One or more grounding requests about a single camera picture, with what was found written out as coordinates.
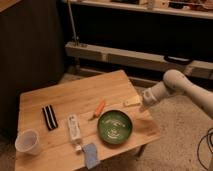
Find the tan flat gripper finger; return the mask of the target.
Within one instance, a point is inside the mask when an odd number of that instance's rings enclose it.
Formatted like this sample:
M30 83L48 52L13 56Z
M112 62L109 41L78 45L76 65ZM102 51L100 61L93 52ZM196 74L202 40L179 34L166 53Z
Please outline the tan flat gripper finger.
M140 104L141 104L141 98L139 95L131 97L123 102L123 105L125 107L132 106L132 105L140 105Z

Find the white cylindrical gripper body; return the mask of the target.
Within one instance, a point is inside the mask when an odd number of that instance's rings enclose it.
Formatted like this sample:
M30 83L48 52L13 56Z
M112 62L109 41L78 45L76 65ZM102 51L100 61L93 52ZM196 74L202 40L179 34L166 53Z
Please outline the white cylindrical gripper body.
M166 87L163 82L147 88L142 92L143 105L152 106L166 97Z

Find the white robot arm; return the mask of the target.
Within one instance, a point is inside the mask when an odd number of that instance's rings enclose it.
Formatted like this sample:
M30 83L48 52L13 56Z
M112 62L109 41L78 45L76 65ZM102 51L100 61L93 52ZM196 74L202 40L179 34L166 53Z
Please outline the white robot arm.
M177 93L183 93L213 119L213 92L193 84L182 72L170 69L163 75L163 80L145 89L123 102L125 107L140 104L143 108L159 103Z

